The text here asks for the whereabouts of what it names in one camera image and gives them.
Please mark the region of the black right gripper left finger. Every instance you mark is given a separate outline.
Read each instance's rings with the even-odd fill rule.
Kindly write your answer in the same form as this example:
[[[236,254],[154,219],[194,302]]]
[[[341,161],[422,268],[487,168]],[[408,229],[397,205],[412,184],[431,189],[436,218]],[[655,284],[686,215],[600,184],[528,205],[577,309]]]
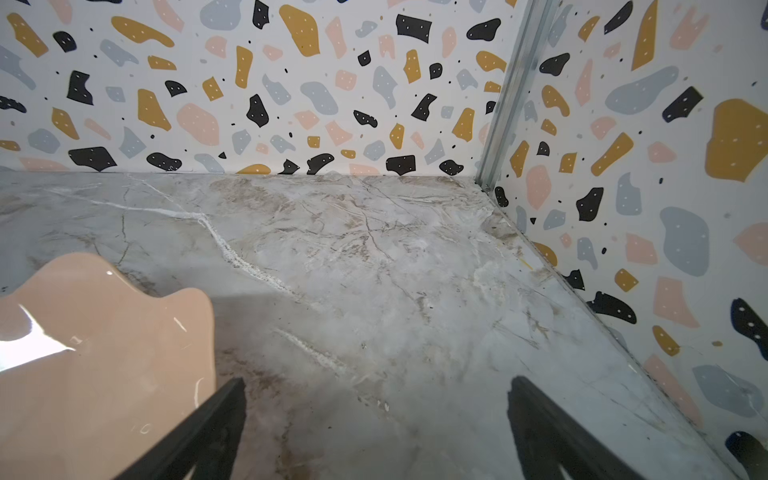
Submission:
[[[232,378],[120,479],[229,479],[246,419],[245,382]]]

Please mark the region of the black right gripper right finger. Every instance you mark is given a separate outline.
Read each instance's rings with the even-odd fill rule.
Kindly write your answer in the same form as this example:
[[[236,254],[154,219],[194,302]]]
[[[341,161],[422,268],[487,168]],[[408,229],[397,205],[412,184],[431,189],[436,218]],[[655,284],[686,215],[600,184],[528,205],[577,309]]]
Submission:
[[[639,479],[524,376],[511,380],[507,416],[526,479]]]

